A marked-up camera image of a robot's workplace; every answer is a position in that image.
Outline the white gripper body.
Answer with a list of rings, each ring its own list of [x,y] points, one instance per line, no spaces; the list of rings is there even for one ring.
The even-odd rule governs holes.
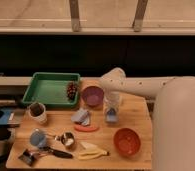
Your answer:
[[[118,112],[121,104],[121,96],[118,92],[106,92],[104,95],[104,103],[106,111],[114,109],[115,112]]]

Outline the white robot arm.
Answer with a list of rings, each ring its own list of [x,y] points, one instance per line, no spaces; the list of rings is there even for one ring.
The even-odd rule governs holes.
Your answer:
[[[109,101],[116,92],[155,100],[152,171],[195,171],[195,76],[130,79],[114,68],[99,83]]]

